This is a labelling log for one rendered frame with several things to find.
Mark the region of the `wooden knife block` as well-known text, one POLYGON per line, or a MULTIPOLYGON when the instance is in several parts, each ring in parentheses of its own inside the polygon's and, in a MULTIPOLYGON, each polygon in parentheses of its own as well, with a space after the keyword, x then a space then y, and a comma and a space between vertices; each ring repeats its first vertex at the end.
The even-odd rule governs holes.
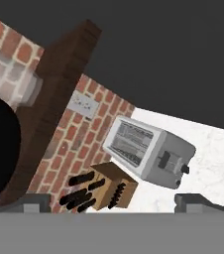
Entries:
POLYGON ((89 207, 127 208, 138 183, 116 164, 108 162, 90 166, 85 174, 71 177, 68 185, 79 186, 79 190, 63 195, 59 204, 81 213, 89 207))

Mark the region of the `silver toaster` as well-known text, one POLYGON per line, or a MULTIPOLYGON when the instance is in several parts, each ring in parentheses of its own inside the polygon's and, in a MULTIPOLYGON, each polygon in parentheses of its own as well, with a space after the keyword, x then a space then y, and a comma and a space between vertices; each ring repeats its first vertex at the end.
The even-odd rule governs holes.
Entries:
POLYGON ((176 190, 196 148, 171 132, 119 115, 103 150, 141 180, 176 190))

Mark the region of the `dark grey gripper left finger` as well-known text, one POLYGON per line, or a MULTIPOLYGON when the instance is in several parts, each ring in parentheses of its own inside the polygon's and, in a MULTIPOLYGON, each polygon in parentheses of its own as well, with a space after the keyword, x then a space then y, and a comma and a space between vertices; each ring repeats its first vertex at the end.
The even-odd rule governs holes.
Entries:
POLYGON ((50 213, 50 204, 49 193, 27 193, 13 203, 0 206, 0 213, 50 213))

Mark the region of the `grey wall socket plate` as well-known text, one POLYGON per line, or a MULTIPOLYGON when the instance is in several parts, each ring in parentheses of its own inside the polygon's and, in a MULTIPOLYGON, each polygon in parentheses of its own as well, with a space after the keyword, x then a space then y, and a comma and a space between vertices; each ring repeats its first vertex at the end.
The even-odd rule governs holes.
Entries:
POLYGON ((97 101, 75 90, 66 108, 92 119, 98 106, 97 101))

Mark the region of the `brown wooden cabinet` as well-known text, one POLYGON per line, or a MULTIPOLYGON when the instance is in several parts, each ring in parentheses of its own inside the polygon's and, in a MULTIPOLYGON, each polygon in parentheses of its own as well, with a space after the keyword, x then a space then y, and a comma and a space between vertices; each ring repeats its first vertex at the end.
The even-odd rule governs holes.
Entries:
POLYGON ((21 127, 20 154, 9 183, 0 192, 0 206, 26 193, 100 34, 94 23, 85 20, 46 47, 35 71, 42 80, 39 91, 29 104, 13 109, 21 127))

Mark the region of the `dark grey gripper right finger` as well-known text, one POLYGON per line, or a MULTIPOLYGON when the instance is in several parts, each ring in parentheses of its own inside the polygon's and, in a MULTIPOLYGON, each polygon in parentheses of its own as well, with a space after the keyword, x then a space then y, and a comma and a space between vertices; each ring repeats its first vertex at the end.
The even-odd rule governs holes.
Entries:
POLYGON ((217 213, 224 212, 224 206, 216 204, 200 193, 177 193, 174 196, 175 213, 217 213))

